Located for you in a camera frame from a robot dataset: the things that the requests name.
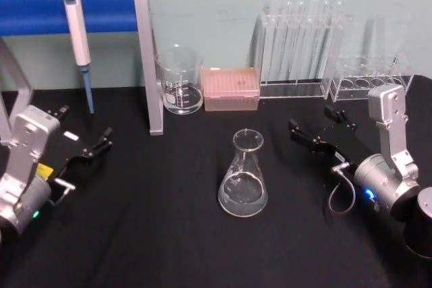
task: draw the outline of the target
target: liquid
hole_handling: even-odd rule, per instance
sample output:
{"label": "liquid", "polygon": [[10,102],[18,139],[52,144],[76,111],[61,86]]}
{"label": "liquid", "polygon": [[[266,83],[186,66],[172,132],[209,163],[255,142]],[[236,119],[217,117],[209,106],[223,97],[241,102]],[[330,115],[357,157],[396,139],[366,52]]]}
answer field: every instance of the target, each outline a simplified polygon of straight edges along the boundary
{"label": "liquid", "polygon": [[177,84],[165,89],[163,105],[168,111],[178,115],[191,114],[203,105],[203,94],[193,84]]}
{"label": "liquid", "polygon": [[219,189],[219,202],[228,213],[249,217],[265,207],[267,192],[258,177],[249,172],[237,172],[223,182]]}

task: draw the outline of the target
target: pipette tip box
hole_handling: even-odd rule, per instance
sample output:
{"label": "pipette tip box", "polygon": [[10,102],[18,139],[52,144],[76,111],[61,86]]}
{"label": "pipette tip box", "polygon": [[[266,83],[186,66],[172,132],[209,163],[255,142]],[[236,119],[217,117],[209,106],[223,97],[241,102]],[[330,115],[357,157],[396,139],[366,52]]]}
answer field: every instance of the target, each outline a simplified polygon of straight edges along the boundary
{"label": "pipette tip box", "polygon": [[258,109],[259,72],[253,67],[202,70],[206,111],[253,111]]}

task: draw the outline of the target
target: erlenmeyer flask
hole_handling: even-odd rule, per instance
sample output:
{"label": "erlenmeyer flask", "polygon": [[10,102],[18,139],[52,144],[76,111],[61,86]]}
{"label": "erlenmeyer flask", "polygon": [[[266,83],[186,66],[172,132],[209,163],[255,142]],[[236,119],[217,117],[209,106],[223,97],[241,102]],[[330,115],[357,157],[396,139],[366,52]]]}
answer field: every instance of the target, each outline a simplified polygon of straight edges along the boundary
{"label": "erlenmeyer flask", "polygon": [[236,155],[223,178],[218,199],[226,212],[249,217],[262,211],[268,198],[257,158],[264,139],[253,129],[241,129],[234,134],[233,143]]}

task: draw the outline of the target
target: black cylinder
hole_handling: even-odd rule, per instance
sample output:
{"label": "black cylinder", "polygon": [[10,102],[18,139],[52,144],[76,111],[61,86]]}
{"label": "black cylinder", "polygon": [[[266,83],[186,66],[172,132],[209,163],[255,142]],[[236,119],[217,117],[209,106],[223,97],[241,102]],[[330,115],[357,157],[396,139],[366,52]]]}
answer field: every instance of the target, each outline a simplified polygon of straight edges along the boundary
{"label": "black cylinder", "polygon": [[405,226],[404,241],[415,254],[432,258],[432,187],[418,194],[412,218]]}

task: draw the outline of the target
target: light blue wall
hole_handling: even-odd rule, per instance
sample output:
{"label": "light blue wall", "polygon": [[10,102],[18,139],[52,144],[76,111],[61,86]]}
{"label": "light blue wall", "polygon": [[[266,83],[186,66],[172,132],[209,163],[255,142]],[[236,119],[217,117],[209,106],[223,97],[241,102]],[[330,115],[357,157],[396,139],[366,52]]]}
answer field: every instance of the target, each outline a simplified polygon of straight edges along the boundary
{"label": "light blue wall", "polygon": [[[255,20],[266,0],[150,0],[158,49],[182,44],[198,50],[206,66],[246,64]],[[387,18],[387,53],[404,51],[418,74],[432,77],[431,0],[342,0],[355,14],[359,34],[364,19],[382,11]],[[80,86],[68,36],[8,38],[22,69],[35,88]],[[94,87],[133,86],[138,39],[134,33],[91,34]],[[344,51],[357,51],[358,37],[347,37]],[[2,88],[11,88],[7,79]]]}

